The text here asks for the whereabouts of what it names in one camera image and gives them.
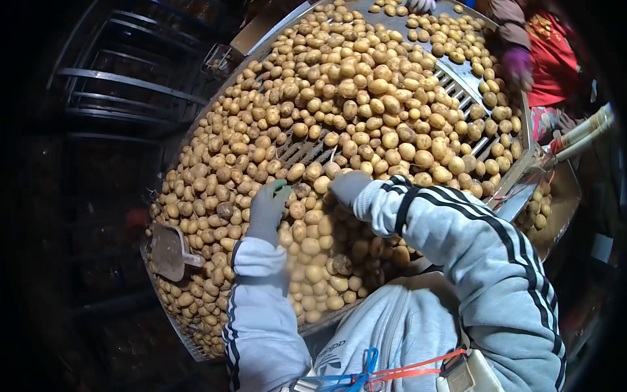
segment gray hoodie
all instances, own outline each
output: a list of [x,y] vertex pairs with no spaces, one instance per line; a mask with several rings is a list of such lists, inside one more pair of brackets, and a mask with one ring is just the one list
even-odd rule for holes
[[[398,175],[370,183],[353,212],[379,236],[401,235],[441,265],[445,279],[429,273],[382,286],[342,319],[312,359],[287,300],[285,251],[244,238],[233,255],[238,278],[223,331],[233,391],[277,391],[312,362],[317,375],[363,373],[369,347],[379,350],[377,370],[426,361],[458,346],[460,326],[505,391],[562,388],[557,298],[533,246],[513,225],[469,194],[412,186]],[[385,390],[435,391],[435,379],[400,378]]]

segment hand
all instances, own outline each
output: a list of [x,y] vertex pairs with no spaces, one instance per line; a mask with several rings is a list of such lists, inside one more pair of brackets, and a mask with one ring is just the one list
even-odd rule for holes
[[292,189],[284,179],[276,179],[262,186],[250,203],[250,226],[246,236],[265,240],[276,248],[277,227],[290,193]]
[[505,52],[502,59],[505,78],[512,89],[531,91],[534,84],[532,76],[531,53],[522,46],[513,45]]
[[410,13],[425,14],[435,11],[436,0],[407,0],[406,7]]
[[346,174],[338,174],[329,184],[329,190],[335,195],[337,201],[352,211],[353,203],[372,180],[365,171],[353,170]]
[[577,125],[583,123],[586,119],[576,119],[568,117],[568,115],[564,112],[560,113],[559,121],[557,123],[557,129],[561,132],[562,135],[566,135],[568,132],[572,131]]

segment sleeve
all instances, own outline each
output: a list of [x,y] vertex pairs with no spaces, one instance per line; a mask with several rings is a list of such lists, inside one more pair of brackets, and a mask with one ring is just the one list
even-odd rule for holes
[[236,278],[227,308],[229,321],[222,331],[229,388],[278,391],[311,366],[287,300],[285,250],[254,237],[244,237],[235,247],[231,265]]
[[556,294],[529,240],[472,195],[422,188],[402,176],[373,181],[353,211],[381,236],[401,235],[456,286],[460,321],[505,391],[555,391],[565,347]]
[[509,43],[531,49],[529,35],[525,30],[525,0],[490,0],[488,14],[498,24],[500,37]]

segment person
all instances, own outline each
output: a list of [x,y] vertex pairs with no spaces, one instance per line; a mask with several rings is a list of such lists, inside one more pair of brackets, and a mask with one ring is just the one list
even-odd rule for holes
[[[407,5],[411,12],[433,12],[436,1]],[[509,89],[527,92],[534,140],[544,143],[554,130],[566,133],[583,122],[577,99],[587,89],[571,46],[576,36],[557,6],[550,0],[477,0],[475,9],[498,24],[503,75]]]
[[[419,369],[424,375],[376,381],[378,371],[459,347],[468,349],[468,363],[482,359],[481,366],[468,367],[482,384],[474,391],[562,388],[566,357],[556,293],[531,243],[511,223],[467,193],[413,186],[400,175],[372,181],[351,171],[336,176],[330,192],[358,219],[371,222],[376,235],[401,236],[443,272],[379,287],[343,317],[335,336],[311,358],[287,299],[286,251],[278,246],[290,188],[285,180],[264,185],[231,262],[237,277],[223,338],[232,391],[332,391],[337,383],[351,386],[338,389],[347,391],[390,390],[387,383],[394,391],[464,390],[455,386],[459,378],[443,382],[437,374],[442,360]],[[374,383],[364,385],[364,379]]]

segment green fingertip glove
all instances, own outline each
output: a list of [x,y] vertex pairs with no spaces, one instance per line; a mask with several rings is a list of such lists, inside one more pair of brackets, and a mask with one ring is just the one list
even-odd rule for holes
[[284,179],[276,179],[262,186],[250,203],[250,226],[246,236],[265,240],[276,248],[277,227],[291,193],[292,189]]

